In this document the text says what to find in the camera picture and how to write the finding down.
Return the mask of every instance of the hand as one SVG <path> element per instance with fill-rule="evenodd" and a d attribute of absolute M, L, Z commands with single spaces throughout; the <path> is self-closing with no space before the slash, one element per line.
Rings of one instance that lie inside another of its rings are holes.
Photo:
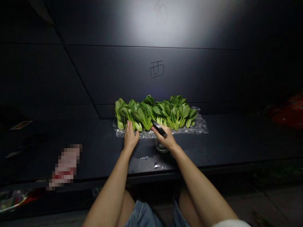
<path fill-rule="evenodd" d="M 127 121 L 125 134 L 124 134 L 124 151 L 132 153 L 139 141 L 139 131 L 136 131 L 136 135 L 133 131 L 133 123 Z"/>
<path fill-rule="evenodd" d="M 156 134 L 156 136 L 158 137 L 159 141 L 166 146 L 170 151 L 172 151 L 172 149 L 174 149 L 177 146 L 177 143 L 174 139 L 173 134 L 171 133 L 171 130 L 169 127 L 166 127 L 162 124 L 159 124 L 162 129 L 166 132 L 167 137 L 163 137 L 158 131 L 157 129 L 154 128 L 154 126 L 152 126 L 152 131 Z"/>

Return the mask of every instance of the handwritten chinese character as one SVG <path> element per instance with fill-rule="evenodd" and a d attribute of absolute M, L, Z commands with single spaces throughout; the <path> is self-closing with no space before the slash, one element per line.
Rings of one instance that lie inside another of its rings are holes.
<path fill-rule="evenodd" d="M 157 22 L 165 23 L 168 19 L 167 8 L 164 3 L 160 4 L 160 0 L 156 3 L 154 11 L 157 13 Z"/>
<path fill-rule="evenodd" d="M 159 62 L 162 61 L 155 61 L 155 62 L 151 62 L 152 67 L 150 68 L 150 72 L 151 72 L 151 77 L 154 79 L 158 76 L 163 76 L 164 73 L 164 65 L 160 64 Z"/>

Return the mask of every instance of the water droplet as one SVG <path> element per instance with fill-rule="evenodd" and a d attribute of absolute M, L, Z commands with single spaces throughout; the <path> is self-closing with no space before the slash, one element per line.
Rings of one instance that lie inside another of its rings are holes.
<path fill-rule="evenodd" d="M 154 166 L 154 168 L 155 168 L 155 169 L 157 169 L 158 167 L 160 167 L 160 166 L 158 165 L 158 163 L 157 163 L 157 162 L 155 162 L 155 166 Z"/>

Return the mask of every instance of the dark table surface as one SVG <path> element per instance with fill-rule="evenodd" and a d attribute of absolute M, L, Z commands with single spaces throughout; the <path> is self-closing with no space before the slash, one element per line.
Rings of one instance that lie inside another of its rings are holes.
<path fill-rule="evenodd" d="M 174 135 L 176 142 L 202 171 L 238 165 L 245 169 L 252 163 L 263 163 L 266 166 L 268 162 L 277 160 L 298 161 L 303 158 L 302 132 L 277 125 L 270 119 L 237 114 L 204 115 L 203 118 L 209 134 Z M 72 143 L 83 143 L 76 177 L 78 186 L 96 186 L 98 184 L 87 183 L 104 182 L 123 149 L 123 138 L 116 137 L 112 130 L 112 119 L 42 121 L 2 136 L 0 160 L 26 135 L 37 132 L 48 133 L 48 141 L 19 174 L 18 184 L 7 188 L 17 188 L 18 185 L 44 186 L 45 183 L 31 182 L 50 177 L 61 149 Z M 159 153 L 154 140 L 139 140 L 129 162 L 129 179 L 137 178 L 136 182 L 156 181 L 162 176 L 168 179 L 172 173 L 178 173 L 174 158 L 170 153 Z M 154 168 L 155 162 L 160 167 Z"/>

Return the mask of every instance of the floor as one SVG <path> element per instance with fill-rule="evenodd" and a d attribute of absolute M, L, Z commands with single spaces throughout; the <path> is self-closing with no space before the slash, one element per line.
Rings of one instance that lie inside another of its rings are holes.
<path fill-rule="evenodd" d="M 258 213 L 274 227 L 303 226 L 303 186 L 269 190 L 254 194 L 225 197 L 240 219 L 257 227 L 253 212 Z M 172 222 L 172 204 L 152 206 L 156 213 L 169 224 Z M 0 223 L 0 226 L 22 227 L 79 227 L 88 210 L 18 219 Z"/>

